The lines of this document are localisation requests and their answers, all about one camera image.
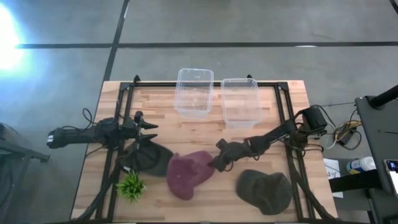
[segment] small green plant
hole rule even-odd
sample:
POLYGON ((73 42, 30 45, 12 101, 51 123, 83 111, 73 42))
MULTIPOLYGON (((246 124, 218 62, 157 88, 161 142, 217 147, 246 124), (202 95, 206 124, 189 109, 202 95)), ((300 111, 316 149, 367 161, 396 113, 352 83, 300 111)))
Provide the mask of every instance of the small green plant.
POLYGON ((129 173, 117 187, 119 195, 127 198, 130 203, 136 202, 145 190, 143 181, 135 172, 129 173))

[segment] wooden table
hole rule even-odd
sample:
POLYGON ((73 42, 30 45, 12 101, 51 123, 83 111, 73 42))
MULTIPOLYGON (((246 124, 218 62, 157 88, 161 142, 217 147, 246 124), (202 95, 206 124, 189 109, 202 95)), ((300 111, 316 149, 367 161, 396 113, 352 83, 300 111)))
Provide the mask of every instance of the wooden table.
MULTIPOLYGON (((294 113, 309 107, 304 82, 287 81, 289 84, 294 113)), ((96 112, 96 121, 113 117, 120 82, 104 82, 96 112)), ((173 152, 186 155, 206 150, 213 156, 219 153, 215 146, 221 138, 227 141, 241 141, 243 138, 263 135, 280 125, 275 91, 269 87, 259 87, 264 120, 252 129, 226 129, 221 108, 220 88, 214 87, 213 108, 205 120, 182 119, 174 110, 174 87, 134 88, 131 114, 141 110, 146 121, 158 124, 159 128, 145 130, 144 133, 157 133, 153 139, 173 152)), ((98 148, 90 144, 88 152, 98 148)), ((80 184, 72 211, 72 218, 78 217, 94 199, 101 185, 106 150, 91 154, 83 165, 80 184)), ((337 217, 335 204, 326 176, 323 157, 319 151, 309 151, 304 157, 310 188, 326 210, 337 217)), ((241 200, 234 191, 235 182, 245 169, 256 169, 272 174, 283 172, 290 180, 285 147, 275 143, 259 161, 252 158, 240 159, 230 172, 215 172, 214 176, 195 188, 194 198, 183 201, 170 193, 166 179, 140 174, 147 189, 138 202, 130 204, 118 197, 115 206, 114 222, 289 222, 296 221, 293 200, 289 207, 278 215, 263 215, 258 208, 241 200)), ((307 212, 305 197, 300 194, 302 207, 307 212)), ((106 197, 106 214, 109 197, 106 197)))

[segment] concrete floor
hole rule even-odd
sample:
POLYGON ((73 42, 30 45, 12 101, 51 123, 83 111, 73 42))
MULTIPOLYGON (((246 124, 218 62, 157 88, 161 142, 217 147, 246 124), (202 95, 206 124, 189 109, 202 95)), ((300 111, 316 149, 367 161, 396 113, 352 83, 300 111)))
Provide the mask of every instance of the concrete floor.
MULTIPOLYGON (((20 44, 111 43, 122 4, 3 0, 0 13, 7 9, 14 18, 20 44)), ((397 21, 387 0, 132 0, 121 42, 398 41, 397 21)), ((2 34, 0 47, 7 41, 2 34)), ((19 59, 13 67, 0 68, 0 122, 17 129, 35 150, 51 154, 48 164, 31 163, 9 223, 69 219, 86 146, 50 150, 45 142, 56 127, 86 125, 81 109, 95 111, 109 52, 0 52, 2 61, 19 59)), ((398 47, 119 49, 110 79, 132 80, 138 74, 143 80, 174 80, 180 68, 209 68, 216 80, 247 74, 259 80, 305 80, 310 102, 328 105, 396 85, 397 56, 398 47)), ((327 108, 335 123, 346 121, 353 110, 353 105, 327 108)), ((364 139, 355 151, 336 146, 324 156, 369 153, 364 139)), ((344 210, 339 215, 363 218, 363 213, 344 210)))

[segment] paper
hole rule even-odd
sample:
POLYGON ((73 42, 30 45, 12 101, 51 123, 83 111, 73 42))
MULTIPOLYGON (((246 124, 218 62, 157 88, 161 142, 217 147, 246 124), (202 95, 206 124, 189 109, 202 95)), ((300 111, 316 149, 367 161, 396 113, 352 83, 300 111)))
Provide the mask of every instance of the paper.
MULTIPOLYGON (((333 179, 340 177, 340 168, 338 166, 338 161, 334 159, 323 159, 325 164, 326 173, 328 174, 328 179, 333 179)), ((342 192, 333 193, 334 197, 343 198, 342 192)))

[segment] plastic storage bin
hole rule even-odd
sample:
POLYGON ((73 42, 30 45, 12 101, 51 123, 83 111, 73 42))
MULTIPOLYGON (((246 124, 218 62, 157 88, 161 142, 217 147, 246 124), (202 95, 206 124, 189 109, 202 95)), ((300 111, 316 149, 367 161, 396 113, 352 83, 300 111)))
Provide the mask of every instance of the plastic storage bin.
POLYGON ((183 118, 206 118, 211 110, 214 73, 207 69, 183 68, 178 72, 174 108, 183 118))
POLYGON ((228 78, 221 82, 223 116, 227 128, 252 128, 262 120, 257 82, 228 78))

